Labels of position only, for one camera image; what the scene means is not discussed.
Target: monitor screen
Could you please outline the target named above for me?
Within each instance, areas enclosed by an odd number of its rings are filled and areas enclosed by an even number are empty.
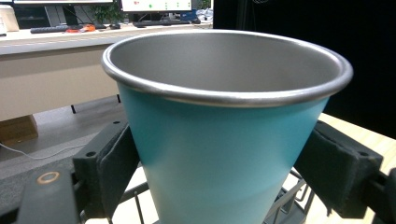
[[[91,4],[111,4],[113,0],[14,0],[14,5],[26,6],[75,6]]]
[[[131,13],[191,11],[191,0],[119,0],[120,10]]]

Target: silver rim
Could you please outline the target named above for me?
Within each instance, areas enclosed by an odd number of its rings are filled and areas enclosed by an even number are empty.
[[[156,35],[180,35],[191,33],[223,33],[223,34],[240,34],[255,35],[266,38],[276,39],[277,41],[292,42],[303,48],[316,50],[327,55],[339,68],[338,76],[327,83],[317,85],[311,88],[293,90],[293,91],[260,91],[260,92],[237,92],[237,91],[203,91],[192,88],[185,88],[175,85],[164,84],[151,81],[120,70],[113,62],[110,56],[114,49],[121,48],[127,42],[136,41]],[[173,31],[160,32],[148,35],[138,35],[127,38],[107,48],[102,57],[102,66],[110,77],[136,91],[155,94],[162,98],[173,101],[198,104],[198,105],[219,105],[231,107],[268,107],[279,105],[290,105],[307,101],[318,100],[331,96],[341,89],[352,79],[353,69],[350,63],[338,53],[325,49],[321,46],[308,43],[302,40],[288,38],[278,35],[259,34],[244,31],[226,31],[226,30],[192,30],[192,31]]]

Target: teal cup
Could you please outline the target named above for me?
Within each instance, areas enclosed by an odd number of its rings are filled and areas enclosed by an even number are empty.
[[[137,35],[106,49],[162,224],[259,224],[352,67],[277,35]]]

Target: orange object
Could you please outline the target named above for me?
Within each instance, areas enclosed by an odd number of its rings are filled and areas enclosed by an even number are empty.
[[[81,29],[67,29],[67,33],[83,33],[95,31],[95,26],[92,24],[85,24]]]

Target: white desk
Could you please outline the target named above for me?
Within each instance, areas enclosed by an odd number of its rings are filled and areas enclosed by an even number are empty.
[[[8,32],[0,37],[0,121],[118,94],[100,64],[103,51],[132,35],[205,29],[211,24],[152,26],[81,34]]]

